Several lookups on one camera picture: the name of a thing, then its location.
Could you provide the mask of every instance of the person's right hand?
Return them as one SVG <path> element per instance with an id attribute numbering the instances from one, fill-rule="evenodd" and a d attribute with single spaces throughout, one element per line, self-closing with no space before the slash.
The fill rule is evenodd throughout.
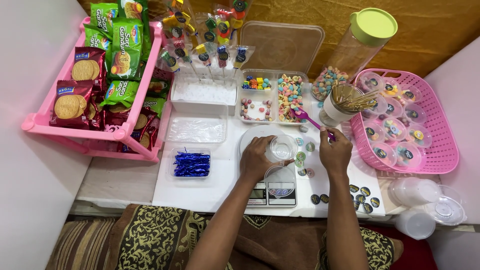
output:
<path id="1" fill-rule="evenodd" d="M 331 145 L 328 144 L 329 132 L 335 136 L 335 141 L 330 141 Z M 320 128 L 320 161 L 330 179 L 335 176 L 348 179 L 347 167 L 352 148 L 352 143 L 338 129 L 324 126 Z"/>

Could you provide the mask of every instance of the striped fabric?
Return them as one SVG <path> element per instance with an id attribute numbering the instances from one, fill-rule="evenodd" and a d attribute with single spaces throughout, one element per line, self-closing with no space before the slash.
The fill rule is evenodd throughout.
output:
<path id="1" fill-rule="evenodd" d="M 46 270 L 103 270 L 109 233 L 117 218 L 65 223 Z"/>

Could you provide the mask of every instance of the tall plastic jar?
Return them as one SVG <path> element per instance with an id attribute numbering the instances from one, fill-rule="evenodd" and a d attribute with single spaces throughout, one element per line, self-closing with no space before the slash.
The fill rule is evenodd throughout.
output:
<path id="1" fill-rule="evenodd" d="M 312 85 L 312 94 L 320 101 L 330 94 L 333 85 L 355 79 L 398 29 L 392 15 L 376 8 L 352 13 L 350 23 Z"/>

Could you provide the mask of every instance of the plastic spoon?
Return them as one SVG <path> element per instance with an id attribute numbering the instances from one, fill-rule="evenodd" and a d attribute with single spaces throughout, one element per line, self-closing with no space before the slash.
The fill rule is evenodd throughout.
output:
<path id="1" fill-rule="evenodd" d="M 316 126 L 319 130 L 320 130 L 320 125 L 317 124 L 317 122 L 315 122 L 314 120 L 312 120 L 309 116 L 308 116 L 308 113 L 300 108 L 298 108 L 300 114 L 295 114 L 295 116 L 297 118 L 300 118 L 300 119 L 307 119 L 308 121 L 310 121 L 310 123 L 312 123 L 314 126 Z M 328 133 L 328 137 L 332 140 L 332 141 L 335 141 L 335 136 L 333 136 L 333 134 L 331 134 L 330 132 Z"/>

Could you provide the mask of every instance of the clear plastic cup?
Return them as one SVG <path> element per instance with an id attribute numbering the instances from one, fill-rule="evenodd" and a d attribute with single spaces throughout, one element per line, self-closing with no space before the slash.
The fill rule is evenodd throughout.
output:
<path id="1" fill-rule="evenodd" d="M 417 104 L 410 103 L 403 108 L 402 123 L 406 126 L 412 124 L 423 125 L 427 122 L 427 113 Z"/>
<path id="2" fill-rule="evenodd" d="M 276 165 L 266 171 L 264 182 L 271 195 L 285 197 L 295 190 L 295 172 L 288 167 Z"/>
<path id="3" fill-rule="evenodd" d="M 440 187 L 430 179 L 407 177 L 394 180 L 389 186 L 391 195 L 399 204 L 414 207 L 437 202 L 442 195 Z"/>
<path id="4" fill-rule="evenodd" d="M 421 163 L 420 150 L 413 143 L 400 142 L 396 145 L 395 152 L 398 166 L 415 168 Z"/>
<path id="5" fill-rule="evenodd" d="M 442 190 L 439 200 L 424 205 L 423 210 L 442 225 L 457 226 L 466 221 L 467 216 L 462 206 L 460 194 L 446 185 L 440 184 L 438 186 Z"/>
<path id="6" fill-rule="evenodd" d="M 265 155 L 271 162 L 289 160 L 297 155 L 299 146 L 295 139 L 287 134 L 277 135 L 267 146 Z"/>
<path id="7" fill-rule="evenodd" d="M 386 143 L 372 143 L 372 149 L 378 158 L 388 166 L 396 163 L 396 153 L 391 146 Z"/>
<path id="8" fill-rule="evenodd" d="M 373 72 L 365 72 L 357 79 L 356 86 L 360 88 L 364 93 L 385 89 L 384 79 Z"/>
<path id="9" fill-rule="evenodd" d="M 365 121 L 363 122 L 363 126 L 365 127 L 369 141 L 380 143 L 385 141 L 384 129 L 379 124 L 373 121 Z"/>
<path id="10" fill-rule="evenodd" d="M 375 120 L 388 108 L 387 102 L 381 95 L 377 95 L 373 100 L 376 101 L 376 104 L 371 109 L 366 109 L 361 112 L 364 120 Z"/>
<path id="11" fill-rule="evenodd" d="M 432 145 L 432 135 L 425 127 L 412 124 L 407 127 L 407 141 L 419 148 L 429 148 Z"/>
<path id="12" fill-rule="evenodd" d="M 402 94 L 402 87 L 394 78 L 384 78 L 385 89 L 382 96 L 386 98 L 396 98 Z"/>
<path id="13" fill-rule="evenodd" d="M 419 102 L 422 100 L 422 94 L 418 88 L 410 84 L 400 85 L 402 88 L 400 103 L 405 105 L 407 103 Z"/>
<path id="14" fill-rule="evenodd" d="M 402 104 L 400 104 L 395 98 L 385 98 L 385 101 L 387 102 L 387 109 L 385 110 L 385 113 L 378 118 L 383 120 L 388 117 L 398 118 L 403 115 Z"/>
<path id="15" fill-rule="evenodd" d="M 412 209 L 398 215 L 395 228 L 413 239 L 421 240 L 435 231 L 435 220 L 425 212 Z"/>
<path id="16" fill-rule="evenodd" d="M 385 142 L 392 144 L 405 139 L 407 128 L 397 118 L 389 117 L 382 121 L 382 127 L 385 131 Z"/>

